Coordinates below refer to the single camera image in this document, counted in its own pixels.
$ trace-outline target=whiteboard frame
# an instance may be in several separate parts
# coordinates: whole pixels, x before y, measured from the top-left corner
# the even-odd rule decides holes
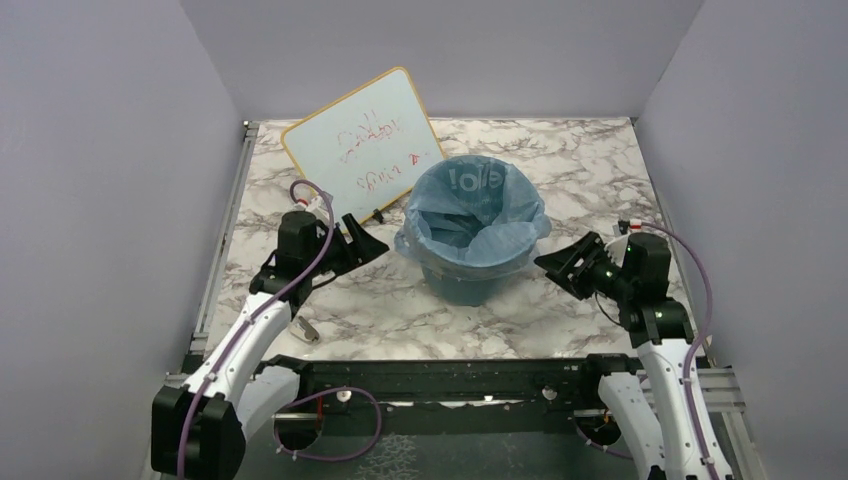
[[[333,102],[328,103],[327,105],[324,105],[319,110],[309,114],[308,116],[304,117],[302,120],[298,121],[297,123],[289,126],[285,130],[283,130],[283,132],[280,134],[280,144],[283,146],[283,149],[286,151],[286,154],[288,154],[289,158],[291,158],[292,163],[294,164],[294,168],[297,169],[297,173],[301,176],[301,178],[306,178],[306,175],[304,175],[303,169],[300,168],[300,164],[297,163],[297,159],[294,158],[294,155],[292,155],[291,151],[289,150],[288,145],[286,145],[286,134],[289,133],[291,130],[294,130],[295,128],[297,128],[297,127],[303,125],[304,123],[308,122],[309,120],[317,117],[318,115],[324,113],[325,111],[333,108],[338,103],[341,103],[343,100],[346,100],[347,98],[356,95],[357,93],[368,88],[372,84],[382,80],[384,77],[387,77],[387,76],[389,76],[392,73],[397,72],[397,71],[401,71],[401,72],[403,72],[404,75],[406,75],[406,79],[407,79],[407,81],[409,81],[409,86],[412,88],[412,93],[415,94],[415,99],[418,101],[418,106],[421,107],[421,113],[424,114],[424,119],[427,120],[427,125],[430,127],[430,132],[433,134],[433,139],[436,141],[436,145],[439,146],[439,152],[442,154],[442,160],[447,158],[445,156],[445,150],[442,148],[441,142],[439,142],[439,137],[436,135],[436,131],[433,130],[433,124],[430,122],[430,116],[427,115],[427,109],[424,108],[424,102],[421,101],[421,96],[418,95],[418,89],[415,88],[415,83],[412,81],[412,76],[409,75],[409,71],[407,71],[406,68],[398,66],[398,67],[394,67],[394,68],[392,68],[392,69],[390,69],[390,70],[388,70],[384,73],[381,73],[380,75],[378,75],[377,77],[368,81],[367,83],[357,87],[355,90],[352,90],[352,91],[348,92],[347,94],[345,94],[344,96],[337,98]],[[389,201],[385,205],[377,208],[377,210],[382,212],[384,209],[388,208],[391,204],[397,202],[402,196],[406,195],[411,190],[412,190],[412,187],[406,189],[405,191],[401,192],[397,197],[393,198],[391,201]],[[373,216],[374,216],[374,212],[371,212],[371,213],[368,214],[368,216],[366,216],[362,220],[358,220],[358,221],[359,221],[360,224],[363,224],[363,223],[367,222]]]

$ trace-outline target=white connector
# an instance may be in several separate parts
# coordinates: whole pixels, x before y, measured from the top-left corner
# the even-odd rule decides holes
[[[324,201],[320,196],[313,198],[308,205],[304,205],[302,201],[295,202],[292,210],[309,212],[312,215],[315,215],[315,218],[324,222],[324,225],[332,228],[330,225],[330,215],[324,208]]]

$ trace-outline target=whiteboard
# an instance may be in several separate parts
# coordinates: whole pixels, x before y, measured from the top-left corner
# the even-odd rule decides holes
[[[360,223],[444,159],[409,73],[396,67],[283,131],[300,174]]]

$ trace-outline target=screw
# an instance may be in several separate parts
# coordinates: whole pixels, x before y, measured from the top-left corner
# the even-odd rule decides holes
[[[556,390],[545,386],[545,388],[542,389],[542,396],[545,397],[545,400],[553,400],[556,398]]]

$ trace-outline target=trash bag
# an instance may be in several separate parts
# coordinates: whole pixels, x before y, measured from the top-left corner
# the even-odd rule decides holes
[[[437,293],[461,304],[482,303],[501,283],[489,281],[527,266],[536,241],[551,232],[545,202],[527,177],[478,155],[427,170],[405,213],[395,250],[421,264]]]

